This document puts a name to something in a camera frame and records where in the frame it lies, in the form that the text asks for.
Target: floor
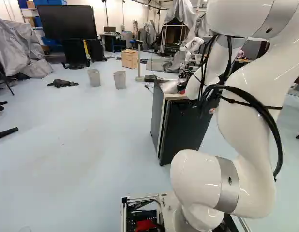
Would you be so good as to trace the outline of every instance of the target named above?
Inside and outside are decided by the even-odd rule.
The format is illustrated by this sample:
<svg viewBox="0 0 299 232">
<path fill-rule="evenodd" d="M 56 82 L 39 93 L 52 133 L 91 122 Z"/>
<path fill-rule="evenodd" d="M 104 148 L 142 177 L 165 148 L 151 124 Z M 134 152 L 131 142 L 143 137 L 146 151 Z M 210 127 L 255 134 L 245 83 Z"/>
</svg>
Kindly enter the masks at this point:
<svg viewBox="0 0 299 232">
<path fill-rule="evenodd" d="M 142 52 L 141 58 L 151 54 Z M 169 166 L 159 166 L 149 133 L 152 94 L 134 80 L 137 69 L 122 68 L 115 59 L 91 64 L 100 71 L 100 87 L 90 86 L 86 69 L 53 67 L 44 79 L 19 82 L 15 96 L 0 91 L 0 101 L 9 101 L 0 113 L 0 130 L 19 127 L 0 140 L 0 232 L 24 227 L 32 232 L 119 232 L 123 196 L 171 190 Z M 116 70 L 126 71 L 127 89 L 115 89 Z M 141 75 L 151 73 L 141 64 Z M 46 86 L 54 79 L 80 85 Z M 253 232 L 299 231 L 298 97 L 287 95 L 278 125 L 285 154 L 277 204 L 267 218 L 247 220 Z M 236 155 L 215 119 L 200 150 Z M 275 160 L 274 146 L 272 154 Z"/>
</svg>

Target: white robotic arm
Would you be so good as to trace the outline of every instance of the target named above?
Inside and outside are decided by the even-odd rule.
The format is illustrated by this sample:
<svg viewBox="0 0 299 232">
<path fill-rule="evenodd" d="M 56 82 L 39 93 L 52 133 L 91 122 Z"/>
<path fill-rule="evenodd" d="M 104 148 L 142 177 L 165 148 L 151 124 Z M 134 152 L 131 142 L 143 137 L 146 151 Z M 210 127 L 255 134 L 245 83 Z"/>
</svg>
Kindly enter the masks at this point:
<svg viewBox="0 0 299 232">
<path fill-rule="evenodd" d="M 299 0 L 209 0 L 207 23 L 219 34 L 270 39 L 269 51 L 233 73 L 226 85 L 252 94 L 264 105 L 281 107 L 299 76 Z M 209 57 L 206 84 L 215 82 L 226 68 L 227 48 L 223 49 L 220 38 L 223 36 L 217 38 Z M 232 59 L 241 49 L 240 43 L 233 48 Z M 196 99 L 199 85 L 196 78 L 190 79 L 186 88 L 190 99 Z M 245 102 L 226 90 L 222 95 Z M 279 111 L 269 111 L 277 120 Z M 181 210 L 189 224 L 199 231 L 217 227 L 224 212 L 262 218 L 275 204 L 268 125 L 254 108 L 224 100 L 220 101 L 217 118 L 221 134 L 238 157 L 228 160 L 184 150 L 171 164 L 171 183 Z"/>
<path fill-rule="evenodd" d="M 196 54 L 199 50 L 199 47 L 203 44 L 204 40 L 199 37 L 194 37 L 189 41 L 184 47 L 180 48 L 180 51 L 186 52 L 185 64 L 188 64 L 189 59 L 192 54 Z"/>
</svg>

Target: black cabinet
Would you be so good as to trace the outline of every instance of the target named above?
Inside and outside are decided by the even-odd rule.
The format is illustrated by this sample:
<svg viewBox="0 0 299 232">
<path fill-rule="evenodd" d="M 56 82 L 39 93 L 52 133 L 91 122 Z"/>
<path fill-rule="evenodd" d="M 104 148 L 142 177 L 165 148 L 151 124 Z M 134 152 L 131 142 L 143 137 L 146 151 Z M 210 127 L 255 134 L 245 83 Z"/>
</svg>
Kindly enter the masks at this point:
<svg viewBox="0 0 299 232">
<path fill-rule="evenodd" d="M 161 166 L 170 164 L 181 150 L 199 149 L 218 104 L 218 100 L 208 102 L 201 114 L 196 104 L 176 93 L 176 88 L 173 91 L 165 82 L 155 82 L 151 136 Z"/>
</svg>

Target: gray tarp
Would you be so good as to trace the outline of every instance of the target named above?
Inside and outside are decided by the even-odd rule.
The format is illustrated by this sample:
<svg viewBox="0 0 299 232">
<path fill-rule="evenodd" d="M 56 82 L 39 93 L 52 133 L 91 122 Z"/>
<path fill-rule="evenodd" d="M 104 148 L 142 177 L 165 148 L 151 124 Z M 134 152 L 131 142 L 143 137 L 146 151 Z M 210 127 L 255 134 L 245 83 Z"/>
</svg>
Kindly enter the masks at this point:
<svg viewBox="0 0 299 232">
<path fill-rule="evenodd" d="M 139 40 L 143 41 L 142 44 L 143 50 L 150 49 L 150 46 L 156 40 L 157 32 L 154 26 L 154 21 L 151 20 L 144 24 L 144 27 L 139 29 L 140 37 Z"/>
<path fill-rule="evenodd" d="M 53 70 L 30 24 L 0 19 L 0 63 L 6 76 L 43 78 Z"/>
<path fill-rule="evenodd" d="M 146 63 L 147 70 L 178 73 L 180 64 L 185 61 L 186 52 L 178 51 L 174 57 L 163 57 L 160 59 L 149 60 Z"/>
<path fill-rule="evenodd" d="M 190 0 L 173 0 L 173 5 L 168 10 L 164 24 L 174 18 L 183 22 L 189 29 L 194 25 L 196 14 Z"/>
<path fill-rule="evenodd" d="M 164 24 L 176 18 L 183 22 L 189 29 L 194 25 L 196 14 L 190 0 L 173 0 L 172 7 L 164 19 Z M 174 57 L 149 60 L 146 69 L 161 72 L 178 73 L 180 64 L 185 61 L 186 52 L 178 51 Z"/>
<path fill-rule="evenodd" d="M 188 36 L 185 38 L 182 46 L 185 46 L 190 40 L 194 37 L 203 38 L 206 35 L 214 35 L 214 32 L 210 30 L 209 25 L 207 24 L 206 13 L 201 13 L 196 17 L 194 25 L 190 28 Z"/>
</svg>

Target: blue bin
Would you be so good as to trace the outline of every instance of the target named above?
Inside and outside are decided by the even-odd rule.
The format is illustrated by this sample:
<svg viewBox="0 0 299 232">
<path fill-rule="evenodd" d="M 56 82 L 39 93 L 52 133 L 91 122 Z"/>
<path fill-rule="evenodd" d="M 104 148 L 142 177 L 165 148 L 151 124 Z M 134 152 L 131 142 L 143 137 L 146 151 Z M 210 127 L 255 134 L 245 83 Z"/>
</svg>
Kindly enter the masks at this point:
<svg viewBox="0 0 299 232">
<path fill-rule="evenodd" d="M 48 0 L 33 0 L 35 6 L 38 5 L 48 5 Z"/>
<path fill-rule="evenodd" d="M 49 5 L 67 5 L 65 0 L 48 0 Z"/>
<path fill-rule="evenodd" d="M 33 0 L 36 6 L 38 5 L 67 5 L 66 0 Z"/>
<path fill-rule="evenodd" d="M 45 36 L 42 36 L 41 39 L 42 39 L 44 45 L 46 45 L 46 46 L 50 46 L 50 47 L 57 46 L 56 40 L 48 39 Z"/>
<path fill-rule="evenodd" d="M 35 17 L 34 22 L 36 27 L 42 27 L 42 21 L 40 17 Z"/>
<path fill-rule="evenodd" d="M 18 5 L 19 5 L 19 8 L 20 8 L 20 9 L 28 8 L 28 7 L 27 7 L 26 0 L 18 0 Z"/>
</svg>

